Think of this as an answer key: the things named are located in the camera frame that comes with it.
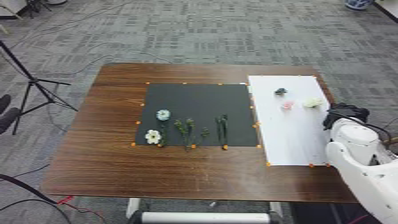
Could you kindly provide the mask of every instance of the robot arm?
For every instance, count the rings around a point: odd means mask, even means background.
[[[341,118],[332,124],[326,157],[355,198],[383,224],[398,223],[398,160],[374,131]],[[369,166],[376,158],[380,165]]]

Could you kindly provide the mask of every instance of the artificial flower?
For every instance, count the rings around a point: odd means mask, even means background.
[[[282,96],[284,93],[287,93],[287,90],[284,88],[278,88],[275,91],[275,95]]]
[[[323,104],[323,101],[319,98],[309,98],[301,105],[303,105],[303,107],[314,108],[321,104]]]
[[[159,121],[166,121],[170,118],[170,111],[168,110],[159,110],[156,113],[156,118]]]
[[[147,144],[158,144],[161,139],[159,133],[156,130],[149,130],[145,133]]]
[[[284,109],[284,110],[291,110],[293,104],[294,104],[293,101],[286,101],[286,102],[282,103],[282,109]]]

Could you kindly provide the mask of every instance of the black cable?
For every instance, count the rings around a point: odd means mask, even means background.
[[[389,123],[385,124],[385,126],[383,126],[381,128],[387,128],[389,125],[396,122],[396,120],[398,120],[398,118],[394,118],[394,119],[389,121]]]
[[[15,176],[12,176],[12,178],[15,178],[15,177],[19,177],[19,176],[23,176],[23,175],[26,175],[26,174],[37,172],[37,171],[42,170],[47,166],[49,166],[49,164],[46,164],[46,165],[44,165],[40,168],[37,168],[35,170],[30,170],[28,172],[17,174]]]
[[[387,135],[387,143],[383,144],[383,146],[385,146],[385,149],[389,150],[389,145],[390,145],[390,139],[392,139],[392,136],[390,136],[390,133],[387,132],[387,130],[383,129],[383,128],[380,128],[378,126],[374,126],[373,124],[365,124],[365,123],[362,123],[362,122],[358,122],[351,117],[348,117],[346,115],[342,115],[342,114],[339,114],[339,113],[335,113],[335,112],[332,112],[332,111],[328,111],[328,113],[330,114],[333,114],[335,116],[339,116],[339,117],[342,117],[344,119],[348,119],[348,120],[351,120],[358,125],[362,125],[365,128],[369,128],[369,129],[378,129],[383,133],[385,133],[385,135]]]
[[[14,177],[0,174],[0,179],[3,179],[12,184],[15,184],[21,188],[24,188],[24,190],[30,191],[44,201],[56,204],[56,202],[46,197],[46,195]]]
[[[58,211],[58,213],[60,213],[60,215],[62,215],[62,217],[63,217],[63,219],[65,219],[67,224],[71,224],[71,220],[69,220],[69,218],[67,218],[67,215],[65,215],[63,211],[58,209],[58,207],[56,207],[49,202],[46,202],[46,201],[42,201],[42,200],[39,200],[39,199],[24,199],[24,200],[14,202],[12,204],[8,204],[5,207],[0,208],[0,212],[1,212],[8,207],[12,207],[14,205],[21,204],[23,202],[30,202],[30,201],[46,203],[46,204],[56,209],[56,211]]]

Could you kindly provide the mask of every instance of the wire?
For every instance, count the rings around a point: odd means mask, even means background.
[[[10,65],[10,67],[12,67],[12,68],[14,68],[14,70],[17,71],[17,73],[19,73],[24,77],[28,77],[28,76],[24,75],[24,73],[19,71],[19,69],[15,68],[15,66],[14,66],[14,64],[10,63],[8,59],[5,58],[5,56],[3,56],[3,53],[1,53],[1,52],[0,52],[0,55],[1,55],[1,58],[3,58],[3,60],[7,61],[8,65]]]
[[[8,181],[17,187],[21,187],[26,191],[30,191],[44,201],[56,204],[56,202],[51,200],[51,198],[47,198],[46,195],[14,177],[0,174],[0,179]]]
[[[385,126],[383,126],[381,128],[387,128],[389,125],[396,122],[396,120],[398,120],[398,118],[394,118],[394,119],[389,121],[389,123],[385,124]]]
[[[364,127],[373,127],[373,130],[378,129],[385,135],[387,135],[387,143],[383,143],[383,146],[385,146],[385,149],[389,150],[389,145],[390,145],[390,139],[392,139],[392,136],[390,136],[390,133],[387,132],[387,130],[383,128],[380,128],[378,126],[374,126],[373,124],[364,124],[362,122],[358,122],[351,117],[344,116],[342,114],[328,111],[330,114],[333,114],[335,116],[342,117],[344,119],[351,120],[358,125],[362,125]]]
[[[159,58],[154,54],[150,54],[150,53],[147,53],[147,52],[140,52],[140,54],[145,54],[145,55],[152,56],[154,59],[159,59],[159,60],[163,60],[168,64],[172,64],[172,62],[170,62],[166,59]]]
[[[88,54],[90,53],[90,51],[92,51],[92,49],[95,49],[101,45],[104,45],[104,44],[110,44],[110,43],[101,43],[101,44],[97,44],[94,47],[90,47],[90,49],[87,50],[87,53],[85,54]]]
[[[83,21],[83,20],[88,19],[90,17],[101,15],[106,11],[110,11],[110,10],[115,9],[117,7],[122,7],[126,4],[129,4],[129,2],[122,3],[122,4],[117,5],[117,6],[108,7],[106,9],[99,9],[99,10],[94,11],[94,12],[92,12],[81,19],[78,19],[78,20],[74,20],[74,21],[71,21],[71,22],[65,22],[63,24],[56,25],[55,27],[62,27],[62,26],[65,26],[67,24]],[[47,34],[51,34],[51,33],[56,33],[56,32],[60,32],[60,31],[63,31],[63,30],[74,28],[78,25],[79,25],[79,23],[78,23],[76,25],[65,27],[63,29],[58,29],[58,30],[55,30],[55,31],[51,31],[51,32],[47,32],[47,33],[44,33],[44,34],[42,34],[42,33],[37,34],[35,36],[28,37],[28,39],[31,40],[35,37],[44,36],[44,35],[47,35]]]
[[[367,218],[367,217],[369,217],[369,215],[362,215],[360,217],[357,217],[357,218],[349,221],[348,224],[355,224],[355,223],[358,223],[358,221],[360,221],[364,218]]]
[[[97,212],[94,212],[94,211],[92,211],[90,209],[87,209],[87,208],[78,208],[74,205],[71,205],[71,204],[67,204],[67,203],[63,203],[63,205],[65,205],[67,207],[71,207],[71,208],[78,211],[78,213],[92,213],[92,214],[99,217],[102,224],[106,224],[106,219],[102,218],[102,216],[99,215]]]
[[[47,118],[49,118],[51,125],[55,126],[55,128],[56,128],[62,132],[67,132],[67,130],[55,124],[55,121],[53,121],[53,115],[51,115],[51,112],[49,112],[49,104],[47,104],[47,106],[46,106],[46,113],[47,113]]]
[[[35,170],[30,170],[28,172],[17,174],[15,176],[12,176],[12,178],[15,178],[15,177],[19,177],[19,176],[23,176],[23,175],[26,175],[26,174],[37,172],[37,171],[42,170],[47,166],[49,166],[49,164],[46,164],[46,165],[44,165],[40,168],[37,168]]]
[[[88,68],[88,66],[102,59],[102,58],[106,58],[108,56],[111,56],[110,54],[108,55],[102,55],[85,66],[83,66],[83,68],[76,71],[76,72],[72,72],[72,73],[69,73],[69,75],[76,75],[87,68]]]
[[[39,200],[39,199],[24,199],[24,200],[14,202],[12,204],[8,204],[5,207],[0,208],[0,212],[1,212],[8,207],[12,207],[14,205],[17,205],[17,204],[21,204],[21,203],[24,203],[24,202],[30,202],[30,201],[46,203],[46,204],[56,209],[56,211],[58,211],[58,213],[60,213],[60,215],[62,215],[62,217],[63,217],[63,219],[65,219],[67,224],[71,224],[71,220],[69,220],[69,218],[67,218],[67,215],[65,215],[63,211],[58,209],[58,207],[56,207],[49,202],[46,202],[46,201],[42,201],[42,200]]]
[[[126,3],[122,3],[122,4],[117,5],[117,6],[111,6],[111,7],[104,8],[104,9],[97,9],[97,10],[95,10],[95,11],[94,11],[94,12],[92,12],[81,19],[72,20],[72,21],[65,22],[63,24],[55,25],[51,28],[55,28],[55,27],[62,27],[63,25],[67,25],[67,24],[71,24],[71,23],[76,23],[76,22],[83,21],[85,19],[88,19],[90,17],[101,15],[106,11],[110,11],[111,9],[122,7],[122,6],[124,6],[126,4],[129,4],[129,3],[131,3],[131,2],[126,2]]]
[[[53,52],[49,50],[46,50],[42,47],[37,47],[37,46],[30,46],[30,47],[40,49],[42,51],[46,51],[47,54],[53,55]]]
[[[30,30],[37,30],[39,29],[39,27],[47,23],[47,21],[51,21],[51,17],[55,15],[56,15],[56,13],[51,14],[51,16],[44,19],[44,22]],[[23,36],[23,38],[17,40],[15,44],[8,47],[8,49],[12,49],[19,45],[19,43],[23,43],[26,41],[28,35],[30,35],[30,31],[28,31],[26,35]]]

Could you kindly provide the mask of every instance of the carpet floor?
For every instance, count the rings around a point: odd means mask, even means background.
[[[78,107],[101,65],[310,65],[339,102],[371,110],[369,122],[398,117],[398,26],[378,9],[357,12],[341,0],[85,0],[40,9],[33,19],[0,21],[0,39],[40,78],[69,82],[58,95]],[[0,58],[0,94],[12,105],[26,79]],[[31,107],[42,101],[37,91]],[[15,175],[51,161],[74,112],[56,105],[23,116],[17,135],[0,136],[0,172]],[[389,126],[398,134],[398,123]],[[39,187],[44,170],[19,177]],[[0,182],[0,206],[31,197]],[[76,206],[99,211],[108,223],[126,223],[127,199],[78,197]],[[204,201],[143,200],[150,211],[207,211]],[[268,203],[222,202],[211,211],[264,212]],[[101,223],[65,209],[72,223]],[[0,212],[0,223],[65,223],[46,204],[26,202]]]

